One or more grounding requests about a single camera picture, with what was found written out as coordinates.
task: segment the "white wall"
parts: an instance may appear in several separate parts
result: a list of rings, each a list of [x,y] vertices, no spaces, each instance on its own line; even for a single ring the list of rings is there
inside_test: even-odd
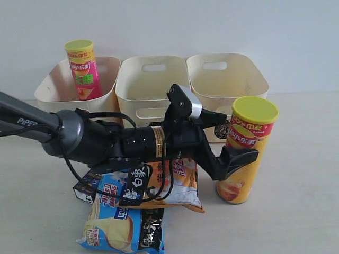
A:
[[[0,0],[0,90],[33,99],[78,38],[122,60],[238,52],[271,93],[339,90],[338,13],[338,0]]]

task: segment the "potato chip can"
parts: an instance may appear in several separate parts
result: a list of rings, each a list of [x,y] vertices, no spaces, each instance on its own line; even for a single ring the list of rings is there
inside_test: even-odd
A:
[[[86,101],[101,97],[101,84],[97,71],[94,44],[90,40],[74,40],[65,44],[79,99]]]
[[[255,162],[237,170],[226,180],[217,182],[218,195],[228,203],[241,204],[248,199],[278,117],[278,107],[265,98],[244,96],[234,101],[226,145],[253,148],[259,154]]]

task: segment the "tabletop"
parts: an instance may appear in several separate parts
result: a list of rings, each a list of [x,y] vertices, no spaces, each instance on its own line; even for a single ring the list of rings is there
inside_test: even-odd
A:
[[[339,253],[339,93],[269,95],[280,117],[249,199],[230,205],[199,168],[205,214],[165,209],[172,253]],[[104,253],[76,243],[91,205],[62,159],[35,141],[0,139],[2,254]],[[211,144],[216,155],[222,144]],[[74,163],[84,175],[88,168]]]

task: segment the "storage bin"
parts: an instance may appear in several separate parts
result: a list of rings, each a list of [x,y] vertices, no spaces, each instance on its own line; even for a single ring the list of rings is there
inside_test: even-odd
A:
[[[125,60],[120,68],[115,93],[120,112],[137,126],[163,121],[170,104],[166,93],[173,84],[190,88],[185,60],[177,56],[141,56]],[[124,127],[132,125],[123,120]]]
[[[121,61],[115,57],[96,57],[103,96],[88,101],[80,101],[68,60],[59,62],[35,91],[39,107],[47,112],[75,110],[80,108],[89,112],[119,112],[115,95],[115,81]],[[122,123],[120,119],[104,119]]]
[[[246,56],[219,53],[191,56],[186,61],[192,91],[206,110],[227,114],[230,119],[233,101],[246,95],[266,98],[269,85]],[[225,142],[226,126],[206,128],[211,143]]]

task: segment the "chip bag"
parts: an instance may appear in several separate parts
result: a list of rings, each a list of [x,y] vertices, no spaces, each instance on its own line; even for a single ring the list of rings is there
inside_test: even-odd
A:
[[[170,162],[165,162],[165,187],[158,198],[164,197],[168,193],[171,182],[169,172]],[[182,205],[195,212],[205,213],[198,196],[197,163],[190,158],[173,160],[173,176],[173,189],[164,200],[151,200],[143,203],[140,202],[139,204],[120,201],[118,206],[137,209],[156,209]],[[142,168],[130,169],[124,197],[147,199],[151,195],[158,193],[162,185],[162,180],[162,162],[152,162],[145,164]]]
[[[98,189],[124,193],[128,173],[102,176]],[[83,236],[77,242],[88,249],[117,253],[164,254],[162,219],[164,209],[140,210],[116,207],[118,200],[96,193]]]

